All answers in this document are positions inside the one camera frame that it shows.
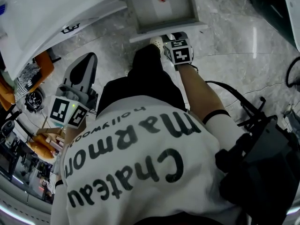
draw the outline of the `shirt sleeve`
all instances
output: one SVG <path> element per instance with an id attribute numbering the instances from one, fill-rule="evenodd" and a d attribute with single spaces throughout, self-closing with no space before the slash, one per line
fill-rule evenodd
<path id="1" fill-rule="evenodd" d="M 225 110 L 214 111 L 203 122 L 205 128 L 218 139 L 220 149 L 230 150 L 245 133 Z"/>
<path id="2" fill-rule="evenodd" d="M 68 225 L 67 190 L 63 184 L 56 186 L 51 209 L 51 225 Z"/>

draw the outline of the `gray marble floor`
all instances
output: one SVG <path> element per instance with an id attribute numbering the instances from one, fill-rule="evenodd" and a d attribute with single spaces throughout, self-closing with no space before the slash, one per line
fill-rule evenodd
<path id="1" fill-rule="evenodd" d="M 286 42 L 253 9 L 249 0 L 196 0 L 199 17 L 209 25 L 205 30 L 185 31 L 195 51 L 193 64 L 205 80 L 227 83 L 259 106 L 260 96 L 267 99 L 265 112 L 279 116 L 279 124 L 288 127 L 282 120 L 282 112 L 289 103 L 296 104 L 300 111 L 300 93 L 285 85 L 285 73 L 299 52 Z M 53 52 L 62 57 L 54 64 L 55 70 L 42 84 L 49 97 L 62 82 L 66 68 L 79 56 L 94 52 L 98 68 L 94 89 L 101 94 L 110 80 L 123 77 L 130 67 L 135 52 L 149 41 L 129 43 L 135 31 L 127 10 L 117 12 L 80 31 L 76 36 L 53 47 Z M 188 107 L 188 100 L 180 79 L 170 62 L 162 57 L 165 71 L 180 88 Z M 291 80 L 300 73 L 291 72 Z M 212 86 L 224 102 L 228 112 L 236 120 L 243 119 L 240 103 L 226 90 Z M 43 115 L 26 113 L 28 126 L 35 131 L 47 114 L 47 102 Z"/>

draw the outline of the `open drawer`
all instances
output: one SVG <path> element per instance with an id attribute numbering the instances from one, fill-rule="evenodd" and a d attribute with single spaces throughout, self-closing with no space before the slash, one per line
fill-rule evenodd
<path id="1" fill-rule="evenodd" d="M 192 27 L 205 29 L 199 21 L 195 0 L 125 0 L 135 22 L 130 42 L 180 32 Z"/>

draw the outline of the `black pants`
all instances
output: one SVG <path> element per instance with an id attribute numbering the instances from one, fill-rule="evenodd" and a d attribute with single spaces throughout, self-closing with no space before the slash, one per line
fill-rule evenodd
<path id="1" fill-rule="evenodd" d="M 155 45 L 148 45 L 135 53 L 133 69 L 127 77 L 107 83 L 99 101 L 97 115 L 115 101 L 139 95 L 159 99 L 186 111 L 182 94 L 163 70 L 160 50 Z"/>

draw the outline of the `white table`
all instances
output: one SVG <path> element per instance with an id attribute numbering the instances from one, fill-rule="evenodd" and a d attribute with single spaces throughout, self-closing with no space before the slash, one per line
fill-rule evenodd
<path id="1" fill-rule="evenodd" d="M 0 51 L 12 79 L 34 55 L 51 47 L 51 40 L 68 25 L 83 21 L 87 26 L 109 9 L 112 13 L 126 7 L 119 0 L 4 1 L 7 10 L 0 16 L 0 27 L 7 36 L 0 39 Z"/>

